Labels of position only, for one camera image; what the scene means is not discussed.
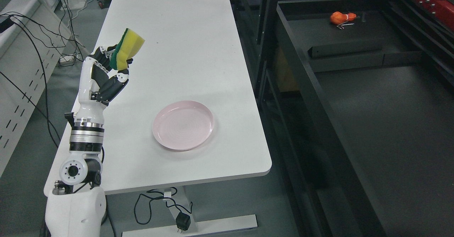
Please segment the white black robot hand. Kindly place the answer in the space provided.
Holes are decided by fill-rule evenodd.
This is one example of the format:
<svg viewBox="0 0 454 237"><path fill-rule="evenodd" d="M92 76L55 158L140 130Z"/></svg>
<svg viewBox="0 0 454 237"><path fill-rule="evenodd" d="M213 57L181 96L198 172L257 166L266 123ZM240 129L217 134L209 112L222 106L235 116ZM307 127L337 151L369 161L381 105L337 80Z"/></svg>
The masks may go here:
<svg viewBox="0 0 454 237"><path fill-rule="evenodd" d="M99 46L86 56L78 89L80 107L72 114L73 126L102 125L104 109L129 82L132 59L125 61L126 69L115 70L111 67L116 63L114 53L118 49L118 44Z"/></svg>

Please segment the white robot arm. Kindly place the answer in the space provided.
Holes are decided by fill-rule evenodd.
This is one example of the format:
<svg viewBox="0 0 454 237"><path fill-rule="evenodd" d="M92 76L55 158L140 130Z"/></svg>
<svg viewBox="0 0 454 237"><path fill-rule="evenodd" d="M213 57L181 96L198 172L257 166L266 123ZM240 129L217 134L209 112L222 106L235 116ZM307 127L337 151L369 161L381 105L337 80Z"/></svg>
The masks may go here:
<svg viewBox="0 0 454 237"><path fill-rule="evenodd" d="M52 237L99 237L107 207L99 158L103 124L76 119L74 112L65 118L71 127L69 156L48 194L45 223Z"/></svg>

